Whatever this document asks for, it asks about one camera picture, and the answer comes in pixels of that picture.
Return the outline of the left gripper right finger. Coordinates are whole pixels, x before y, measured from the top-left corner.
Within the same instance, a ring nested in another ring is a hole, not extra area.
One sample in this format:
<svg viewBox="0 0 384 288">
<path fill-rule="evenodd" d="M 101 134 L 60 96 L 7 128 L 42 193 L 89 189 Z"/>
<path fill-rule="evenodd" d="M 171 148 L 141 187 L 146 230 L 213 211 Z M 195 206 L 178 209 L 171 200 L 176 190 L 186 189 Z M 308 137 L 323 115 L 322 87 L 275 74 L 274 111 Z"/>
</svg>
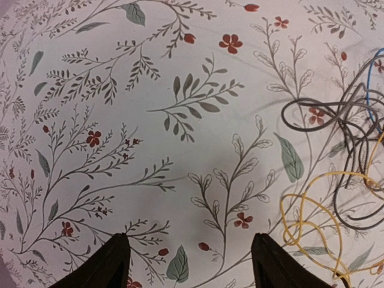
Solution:
<svg viewBox="0 0 384 288">
<path fill-rule="evenodd" d="M 328 283 L 303 268 L 266 233 L 255 234 L 251 257 L 256 287 L 330 287 Z"/>
</svg>

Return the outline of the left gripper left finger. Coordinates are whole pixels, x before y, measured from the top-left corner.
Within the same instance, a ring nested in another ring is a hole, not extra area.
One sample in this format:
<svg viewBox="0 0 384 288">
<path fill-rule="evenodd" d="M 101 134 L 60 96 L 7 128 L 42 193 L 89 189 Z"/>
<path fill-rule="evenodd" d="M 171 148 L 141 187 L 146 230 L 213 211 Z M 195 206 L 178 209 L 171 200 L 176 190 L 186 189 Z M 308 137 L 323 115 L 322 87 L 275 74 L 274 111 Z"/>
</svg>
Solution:
<svg viewBox="0 0 384 288">
<path fill-rule="evenodd" d="M 130 258 L 127 235 L 116 233 L 84 264 L 55 283 L 55 287 L 126 287 Z"/>
</svg>

